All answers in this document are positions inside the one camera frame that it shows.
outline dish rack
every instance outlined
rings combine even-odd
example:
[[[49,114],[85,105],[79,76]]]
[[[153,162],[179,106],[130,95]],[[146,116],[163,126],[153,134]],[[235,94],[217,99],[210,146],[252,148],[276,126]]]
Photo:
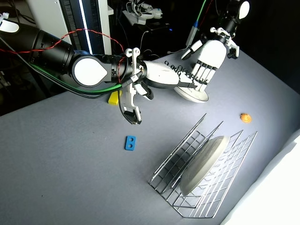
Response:
[[[192,192],[183,196],[179,187],[181,175],[223,123],[204,136],[198,130],[204,118],[205,115],[159,166],[149,182],[184,218],[215,217],[257,134],[255,132],[240,142],[243,130],[232,135],[223,154],[205,178]]]

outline yellow object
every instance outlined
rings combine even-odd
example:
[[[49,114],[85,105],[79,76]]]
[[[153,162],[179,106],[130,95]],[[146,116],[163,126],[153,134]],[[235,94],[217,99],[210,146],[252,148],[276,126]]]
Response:
[[[244,123],[250,123],[252,118],[249,114],[246,114],[246,113],[242,113],[240,115],[240,119],[244,122]]]
[[[118,105],[118,103],[119,103],[118,91],[114,91],[108,99],[108,104]]]

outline gray table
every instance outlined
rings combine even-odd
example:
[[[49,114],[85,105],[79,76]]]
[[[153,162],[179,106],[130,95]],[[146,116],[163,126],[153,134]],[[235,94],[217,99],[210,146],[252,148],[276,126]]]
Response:
[[[160,61],[179,64],[179,58]],[[243,52],[225,60],[205,104],[153,91],[153,101],[135,98],[139,126],[107,99],[71,93],[0,117],[0,224],[216,225],[299,127],[300,96]],[[251,124],[241,122],[243,112]],[[222,120],[217,135],[259,133],[217,216],[184,219],[147,181],[205,113],[205,134]],[[127,135],[137,137],[135,151],[124,150]]]

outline blue lego piece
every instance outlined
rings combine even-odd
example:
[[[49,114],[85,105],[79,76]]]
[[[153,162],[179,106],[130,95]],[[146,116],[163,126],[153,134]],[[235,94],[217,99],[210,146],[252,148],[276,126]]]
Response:
[[[133,151],[135,149],[135,136],[127,136],[125,149],[128,151]]]

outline plate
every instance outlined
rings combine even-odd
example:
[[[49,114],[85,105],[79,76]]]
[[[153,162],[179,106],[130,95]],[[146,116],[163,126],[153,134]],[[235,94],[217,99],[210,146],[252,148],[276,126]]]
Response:
[[[197,103],[204,103],[208,101],[208,95],[205,91],[198,91],[194,88],[181,88],[176,87],[174,90],[186,100],[197,102]]]
[[[188,195],[206,176],[215,162],[226,149],[230,137],[220,136],[208,140],[192,159],[180,179],[180,189],[183,195]]]

